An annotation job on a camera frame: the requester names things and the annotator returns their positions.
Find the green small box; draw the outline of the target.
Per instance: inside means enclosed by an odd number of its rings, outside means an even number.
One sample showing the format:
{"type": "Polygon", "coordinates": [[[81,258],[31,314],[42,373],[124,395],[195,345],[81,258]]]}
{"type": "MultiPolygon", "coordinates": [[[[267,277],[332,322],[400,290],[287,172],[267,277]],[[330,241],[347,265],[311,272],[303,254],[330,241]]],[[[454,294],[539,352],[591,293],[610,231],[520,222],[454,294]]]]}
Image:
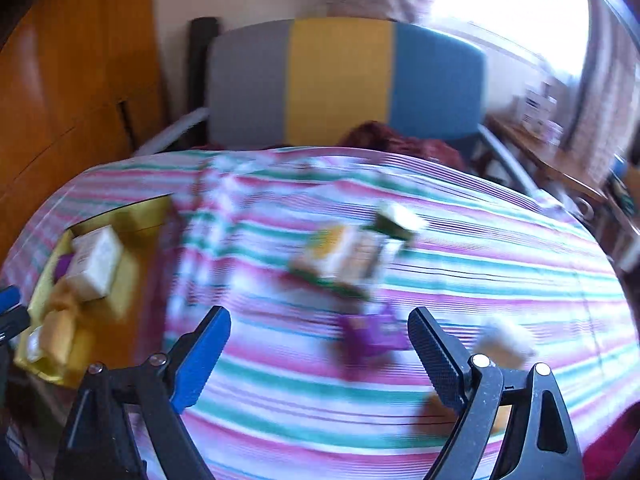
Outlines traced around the green small box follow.
{"type": "Polygon", "coordinates": [[[412,243],[427,228],[428,222],[409,208],[384,200],[376,207],[371,229],[405,244],[412,243]]]}

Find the purple packet in tray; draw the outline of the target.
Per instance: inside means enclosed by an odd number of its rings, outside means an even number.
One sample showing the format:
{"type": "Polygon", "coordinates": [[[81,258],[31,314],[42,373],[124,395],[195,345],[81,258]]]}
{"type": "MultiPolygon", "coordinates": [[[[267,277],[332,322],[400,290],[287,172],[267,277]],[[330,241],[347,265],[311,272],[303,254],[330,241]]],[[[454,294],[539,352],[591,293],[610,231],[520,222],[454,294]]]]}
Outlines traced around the purple packet in tray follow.
{"type": "Polygon", "coordinates": [[[64,278],[68,269],[70,268],[70,264],[72,263],[74,258],[74,254],[71,252],[70,254],[64,254],[58,261],[55,263],[55,267],[53,270],[53,281],[57,283],[61,278],[64,278]]]}

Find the white box on desk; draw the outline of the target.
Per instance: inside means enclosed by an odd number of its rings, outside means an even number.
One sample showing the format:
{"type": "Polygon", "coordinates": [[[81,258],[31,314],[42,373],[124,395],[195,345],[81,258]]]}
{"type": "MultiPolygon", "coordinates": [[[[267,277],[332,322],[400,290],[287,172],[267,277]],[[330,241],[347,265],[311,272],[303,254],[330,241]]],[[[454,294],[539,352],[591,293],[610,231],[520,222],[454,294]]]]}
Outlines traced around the white box on desk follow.
{"type": "Polygon", "coordinates": [[[544,81],[539,87],[528,86],[518,100],[515,119],[530,133],[541,133],[556,109],[551,84],[544,81]]]}

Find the black rolled mat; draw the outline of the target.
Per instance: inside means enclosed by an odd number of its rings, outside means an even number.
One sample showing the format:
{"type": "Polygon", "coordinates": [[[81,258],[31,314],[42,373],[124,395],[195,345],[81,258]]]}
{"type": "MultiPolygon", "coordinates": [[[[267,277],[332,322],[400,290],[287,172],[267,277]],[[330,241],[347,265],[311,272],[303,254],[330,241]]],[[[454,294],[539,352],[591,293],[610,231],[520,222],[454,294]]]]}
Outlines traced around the black rolled mat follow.
{"type": "Polygon", "coordinates": [[[194,112],[206,105],[208,48],[220,34],[220,21],[212,16],[194,18],[189,23],[186,51],[186,107],[194,112]]]}

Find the white wrapped roll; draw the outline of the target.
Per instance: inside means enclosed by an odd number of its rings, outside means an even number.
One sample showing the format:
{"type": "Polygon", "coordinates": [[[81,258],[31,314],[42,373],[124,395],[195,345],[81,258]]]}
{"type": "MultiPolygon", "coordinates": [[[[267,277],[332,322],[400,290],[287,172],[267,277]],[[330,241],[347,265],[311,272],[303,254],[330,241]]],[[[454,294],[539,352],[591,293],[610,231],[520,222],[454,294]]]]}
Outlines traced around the white wrapped roll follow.
{"type": "Polygon", "coordinates": [[[488,356],[496,365],[522,370],[536,358],[537,348],[533,336],[510,318],[490,316],[473,347],[473,353],[488,356]]]}

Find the pink patterned curtain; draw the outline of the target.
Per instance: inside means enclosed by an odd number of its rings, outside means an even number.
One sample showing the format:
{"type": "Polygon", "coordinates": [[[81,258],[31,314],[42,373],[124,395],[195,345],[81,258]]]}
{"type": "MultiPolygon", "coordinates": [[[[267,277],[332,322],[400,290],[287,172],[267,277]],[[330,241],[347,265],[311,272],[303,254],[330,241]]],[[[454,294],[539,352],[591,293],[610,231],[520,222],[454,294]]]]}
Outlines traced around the pink patterned curtain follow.
{"type": "Polygon", "coordinates": [[[624,154],[639,117],[639,50],[604,0],[589,0],[589,41],[570,157],[597,185],[624,154]]]}

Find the white carton box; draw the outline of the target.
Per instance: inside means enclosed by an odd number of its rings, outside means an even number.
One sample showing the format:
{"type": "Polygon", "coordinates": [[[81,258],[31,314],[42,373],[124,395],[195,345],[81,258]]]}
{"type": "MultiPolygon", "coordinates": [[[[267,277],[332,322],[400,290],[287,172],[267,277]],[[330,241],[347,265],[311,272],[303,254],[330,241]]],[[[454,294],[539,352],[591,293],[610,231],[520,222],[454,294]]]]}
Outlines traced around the white carton box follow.
{"type": "Polygon", "coordinates": [[[74,258],[64,278],[80,302],[106,297],[122,258],[122,243],[111,226],[72,240],[74,258]]]}

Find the gold tray box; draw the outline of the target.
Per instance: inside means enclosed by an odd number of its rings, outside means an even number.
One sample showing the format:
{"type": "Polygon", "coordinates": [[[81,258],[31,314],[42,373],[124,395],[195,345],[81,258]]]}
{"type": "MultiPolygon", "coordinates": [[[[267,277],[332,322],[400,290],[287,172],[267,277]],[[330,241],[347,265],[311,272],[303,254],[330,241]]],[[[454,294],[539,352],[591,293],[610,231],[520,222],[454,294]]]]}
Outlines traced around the gold tray box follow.
{"type": "Polygon", "coordinates": [[[15,364],[75,388],[94,362],[133,366],[160,348],[180,231],[168,195],[66,229],[30,298],[15,364]]]}

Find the grey yellow blue chair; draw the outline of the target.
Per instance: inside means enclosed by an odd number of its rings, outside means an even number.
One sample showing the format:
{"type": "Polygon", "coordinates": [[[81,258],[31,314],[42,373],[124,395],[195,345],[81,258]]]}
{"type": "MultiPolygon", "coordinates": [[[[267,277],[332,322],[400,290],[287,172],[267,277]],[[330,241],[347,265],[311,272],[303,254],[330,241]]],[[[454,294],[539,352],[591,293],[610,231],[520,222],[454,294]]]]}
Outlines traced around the grey yellow blue chair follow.
{"type": "Polygon", "coordinates": [[[535,182],[483,126],[487,60],[467,41],[372,18],[299,18],[224,32],[208,46],[205,101],[137,149],[166,150],[204,122],[232,150],[330,145],[364,122],[441,140],[469,159],[484,144],[526,195],[535,182]]]}

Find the striped tablecloth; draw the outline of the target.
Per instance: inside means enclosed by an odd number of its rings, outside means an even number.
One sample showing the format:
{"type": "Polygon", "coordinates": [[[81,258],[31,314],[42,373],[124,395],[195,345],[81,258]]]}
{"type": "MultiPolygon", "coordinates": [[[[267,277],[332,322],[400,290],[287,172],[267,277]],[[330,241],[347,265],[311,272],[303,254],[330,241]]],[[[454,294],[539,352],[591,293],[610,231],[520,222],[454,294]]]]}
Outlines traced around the striped tablecloth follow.
{"type": "Polygon", "coordinates": [[[338,357],[341,300],[288,270],[315,229],[364,223],[383,202],[426,223],[378,291],[405,318],[427,308],[472,346],[490,318],[533,336],[581,446],[639,397],[634,316],[591,234],[544,193],[525,195],[434,162],[356,148],[186,151],[86,170],[27,222],[1,278],[29,296],[72,224],[168,195],[183,230],[164,341],[220,304],[232,332],[184,413],[219,479],[420,479],[445,426],[411,351],[352,367],[338,357]]]}

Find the purple snack packet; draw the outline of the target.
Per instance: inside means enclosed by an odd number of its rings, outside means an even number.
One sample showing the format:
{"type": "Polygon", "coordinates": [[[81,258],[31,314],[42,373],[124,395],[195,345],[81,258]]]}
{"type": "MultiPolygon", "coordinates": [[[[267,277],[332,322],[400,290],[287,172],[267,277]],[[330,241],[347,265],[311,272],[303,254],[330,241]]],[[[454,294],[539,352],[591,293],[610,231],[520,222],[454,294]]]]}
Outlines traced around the purple snack packet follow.
{"type": "Polygon", "coordinates": [[[371,313],[344,313],[337,318],[343,352],[350,365],[363,365],[390,352],[411,349],[406,323],[395,305],[386,301],[371,313]]]}

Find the Weidan cracker pack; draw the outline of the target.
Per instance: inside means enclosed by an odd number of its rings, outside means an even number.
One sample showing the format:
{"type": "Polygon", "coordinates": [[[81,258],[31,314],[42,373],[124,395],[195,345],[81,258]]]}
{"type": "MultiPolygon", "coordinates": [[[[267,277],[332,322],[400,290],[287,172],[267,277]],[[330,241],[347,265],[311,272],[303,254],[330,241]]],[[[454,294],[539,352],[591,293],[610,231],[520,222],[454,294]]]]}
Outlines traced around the Weidan cracker pack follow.
{"type": "Polygon", "coordinates": [[[347,223],[333,223],[311,233],[292,257],[288,270],[343,296],[368,298],[373,268],[385,236],[347,223]]]}

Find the large sponge cake front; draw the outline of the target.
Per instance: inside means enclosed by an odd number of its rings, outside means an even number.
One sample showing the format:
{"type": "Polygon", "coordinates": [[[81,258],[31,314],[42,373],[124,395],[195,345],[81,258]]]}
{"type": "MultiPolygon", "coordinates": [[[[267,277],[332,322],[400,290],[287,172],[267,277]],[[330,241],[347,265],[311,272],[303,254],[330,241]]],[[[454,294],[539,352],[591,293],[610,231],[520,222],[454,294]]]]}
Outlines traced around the large sponge cake front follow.
{"type": "Polygon", "coordinates": [[[71,310],[53,310],[28,336],[26,356],[29,362],[47,359],[66,367],[76,332],[77,318],[71,310]]]}

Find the maroon cloth on chair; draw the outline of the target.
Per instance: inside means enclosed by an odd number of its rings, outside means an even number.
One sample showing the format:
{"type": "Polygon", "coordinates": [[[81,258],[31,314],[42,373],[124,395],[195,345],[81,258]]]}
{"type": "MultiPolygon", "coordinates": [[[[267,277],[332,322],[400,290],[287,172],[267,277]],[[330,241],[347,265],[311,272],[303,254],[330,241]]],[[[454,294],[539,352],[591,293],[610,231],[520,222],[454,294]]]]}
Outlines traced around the maroon cloth on chair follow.
{"type": "Polygon", "coordinates": [[[429,162],[466,170],[460,153],[442,140],[418,139],[403,136],[382,122],[363,122],[350,130],[337,142],[341,148],[365,148],[383,153],[412,156],[429,162]]]}

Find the wooden wardrobe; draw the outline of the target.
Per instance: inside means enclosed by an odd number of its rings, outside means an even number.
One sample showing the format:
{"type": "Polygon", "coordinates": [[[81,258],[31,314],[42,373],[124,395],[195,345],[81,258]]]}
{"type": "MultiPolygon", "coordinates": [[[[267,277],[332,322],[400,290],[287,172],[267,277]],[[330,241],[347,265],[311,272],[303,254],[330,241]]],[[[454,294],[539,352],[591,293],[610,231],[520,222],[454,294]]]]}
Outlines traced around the wooden wardrobe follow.
{"type": "Polygon", "coordinates": [[[153,0],[36,0],[1,49],[1,250],[84,170],[168,123],[153,0]]]}

